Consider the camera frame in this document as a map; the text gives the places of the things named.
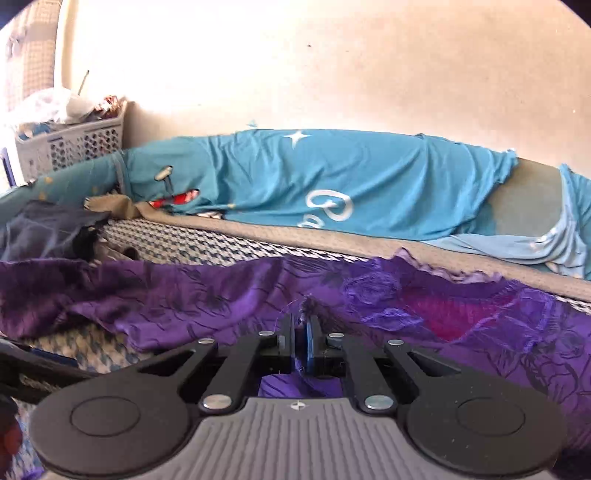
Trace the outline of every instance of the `blue blanket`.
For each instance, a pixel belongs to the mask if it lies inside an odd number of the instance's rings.
[[[122,155],[135,201],[199,189],[172,213],[429,240],[473,219],[517,163],[444,138],[339,130],[249,130],[152,142]],[[171,166],[164,181],[155,176]]]

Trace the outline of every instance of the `round black pad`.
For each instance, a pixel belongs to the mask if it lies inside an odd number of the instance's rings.
[[[87,435],[115,437],[135,427],[140,417],[138,406],[126,398],[99,397],[74,408],[72,425]]]
[[[407,432],[436,462],[478,476],[517,476],[552,463],[566,438],[558,406],[531,388],[487,375],[430,378]]]
[[[41,460],[67,476],[124,476],[170,456],[189,412],[170,378],[122,372],[60,390],[33,411]]]

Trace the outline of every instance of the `white wall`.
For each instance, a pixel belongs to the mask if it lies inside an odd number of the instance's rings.
[[[558,0],[72,0],[63,82],[128,145],[247,128],[424,132],[591,176],[591,28]]]

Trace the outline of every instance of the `beige cloth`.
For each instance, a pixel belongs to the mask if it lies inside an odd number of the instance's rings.
[[[141,216],[131,199],[125,195],[90,197],[85,200],[84,207],[93,212],[111,212],[111,216],[119,220]]]
[[[123,195],[107,195],[89,199],[89,209],[97,212],[108,210],[106,202],[113,202],[113,197],[123,197],[118,202],[129,205],[131,200]],[[146,220],[166,225],[197,228],[227,235],[240,236],[262,242],[270,242],[293,247],[328,250],[357,257],[393,256],[398,248],[404,247],[420,262],[434,267],[443,267],[453,271],[483,271],[487,274],[499,272],[507,278],[515,278],[531,287],[578,300],[591,301],[591,282],[565,277],[555,273],[545,273],[535,268],[517,265],[496,258],[482,255],[463,254],[443,250],[421,242],[376,238],[352,233],[330,232],[327,230],[306,229],[286,226],[251,225],[192,215],[171,215],[163,210],[156,210],[147,202],[135,205],[138,213]]]

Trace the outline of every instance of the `plastic bag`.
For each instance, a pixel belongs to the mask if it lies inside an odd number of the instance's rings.
[[[94,110],[95,103],[67,88],[40,90],[25,98],[8,114],[8,126],[15,131],[21,124],[79,124]]]

